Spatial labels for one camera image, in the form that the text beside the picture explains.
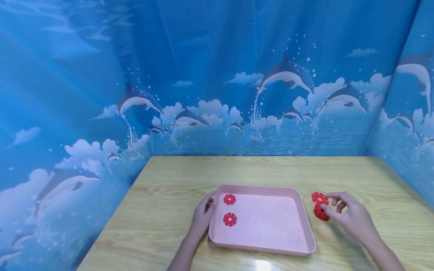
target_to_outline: plastic tray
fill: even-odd
[[[220,185],[214,201],[208,234],[217,246],[299,256],[316,249],[301,195],[293,188]]]

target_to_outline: stack of red discs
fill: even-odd
[[[321,204],[329,204],[329,199],[322,193],[315,192],[312,194],[312,201],[315,202],[315,208],[313,208],[313,212],[315,216],[320,220],[328,221],[330,217],[326,214],[323,208],[321,208]]]

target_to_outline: blue backdrop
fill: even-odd
[[[433,9],[0,0],[0,270],[75,270],[152,155],[367,153],[434,205]]]

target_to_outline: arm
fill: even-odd
[[[207,232],[215,210],[213,199],[215,191],[204,197],[194,210],[193,220],[187,236],[182,240],[178,251],[169,265],[168,271],[189,271],[194,252],[202,236]]]
[[[329,193],[326,196],[333,198],[333,206],[340,203],[336,211],[325,204],[321,208],[361,242],[380,271],[406,271],[395,253],[381,239],[366,207],[347,192]]]

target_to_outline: red plastic disc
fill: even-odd
[[[226,226],[232,227],[237,223],[237,216],[229,212],[224,215],[223,222]]]
[[[227,205],[232,205],[232,204],[234,204],[234,203],[237,201],[237,199],[236,199],[236,197],[235,197],[234,195],[232,195],[232,194],[226,194],[226,195],[224,196],[224,198],[223,198],[223,201],[224,201],[224,203],[226,203]]]
[[[323,221],[328,221],[330,217],[326,214],[323,208],[321,208],[319,205],[316,205],[313,209],[313,212],[315,213],[315,216]]]
[[[318,206],[320,206],[321,204],[329,204],[329,199],[323,193],[319,192],[315,192],[312,194],[312,201],[315,202],[315,204]]]

